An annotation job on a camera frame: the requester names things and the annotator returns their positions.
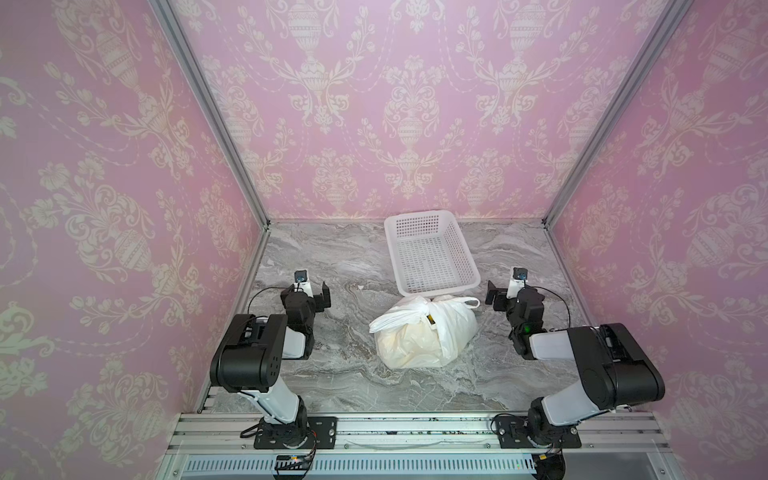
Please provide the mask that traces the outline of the white plastic bag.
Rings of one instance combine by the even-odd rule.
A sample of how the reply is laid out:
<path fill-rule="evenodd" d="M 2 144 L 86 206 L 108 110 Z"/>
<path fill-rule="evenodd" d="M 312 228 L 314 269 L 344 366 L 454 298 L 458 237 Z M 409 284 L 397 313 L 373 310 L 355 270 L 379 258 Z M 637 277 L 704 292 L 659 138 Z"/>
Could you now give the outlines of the white plastic bag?
<path fill-rule="evenodd" d="M 369 324 L 379 359 L 391 370 L 439 368 L 456 360 L 478 332 L 475 297 L 400 300 Z"/>

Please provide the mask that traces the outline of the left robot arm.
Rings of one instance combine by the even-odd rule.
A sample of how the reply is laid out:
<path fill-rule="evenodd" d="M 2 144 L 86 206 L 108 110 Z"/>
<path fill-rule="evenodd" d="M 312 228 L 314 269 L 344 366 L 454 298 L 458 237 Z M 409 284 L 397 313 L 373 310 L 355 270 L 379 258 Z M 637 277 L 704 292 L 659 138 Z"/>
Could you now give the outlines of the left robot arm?
<path fill-rule="evenodd" d="M 302 397 L 281 377 L 285 361 L 307 360 L 315 346 L 315 316 L 331 307 L 326 284 L 315 293 L 308 281 L 280 292 L 284 311 L 257 316 L 235 315 L 210 366 L 210 382 L 240 395 L 261 413 L 258 422 L 240 433 L 254 448 L 326 449 L 335 446 L 338 419 L 308 414 Z"/>

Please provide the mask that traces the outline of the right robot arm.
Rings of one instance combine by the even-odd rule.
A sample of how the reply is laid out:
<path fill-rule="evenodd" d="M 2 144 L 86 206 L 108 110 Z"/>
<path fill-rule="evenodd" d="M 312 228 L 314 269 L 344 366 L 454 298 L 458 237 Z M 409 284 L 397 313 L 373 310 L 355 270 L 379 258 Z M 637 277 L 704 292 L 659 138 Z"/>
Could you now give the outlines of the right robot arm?
<path fill-rule="evenodd" d="M 525 360 L 572 360 L 578 380 L 531 402 L 523 431 L 538 447 L 565 446 L 582 421 L 620 406 L 656 402 L 665 395 L 661 373 L 621 323 L 548 331 L 544 296 L 523 280 L 507 288 L 487 284 L 485 303 L 510 324 L 508 338 Z"/>

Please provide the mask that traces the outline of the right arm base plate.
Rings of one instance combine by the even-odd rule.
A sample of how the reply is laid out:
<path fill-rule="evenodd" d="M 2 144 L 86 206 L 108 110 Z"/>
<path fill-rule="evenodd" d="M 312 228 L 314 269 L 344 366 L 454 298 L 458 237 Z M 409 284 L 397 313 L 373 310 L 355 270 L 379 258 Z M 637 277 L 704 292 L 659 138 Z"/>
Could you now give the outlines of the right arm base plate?
<path fill-rule="evenodd" d="M 495 415 L 489 428 L 502 449 L 578 449 L 582 447 L 575 426 L 553 426 L 538 417 L 530 420 L 511 413 Z"/>

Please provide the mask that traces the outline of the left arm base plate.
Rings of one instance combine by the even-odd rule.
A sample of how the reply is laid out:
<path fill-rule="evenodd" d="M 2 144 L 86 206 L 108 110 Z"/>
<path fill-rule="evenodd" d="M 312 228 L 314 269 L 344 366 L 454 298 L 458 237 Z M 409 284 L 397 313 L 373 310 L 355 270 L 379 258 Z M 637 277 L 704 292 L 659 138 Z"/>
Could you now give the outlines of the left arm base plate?
<path fill-rule="evenodd" d="M 338 418 L 332 416 L 298 418 L 286 425 L 260 420 L 255 428 L 253 447 L 256 450 L 331 450 L 335 447 L 337 430 Z"/>

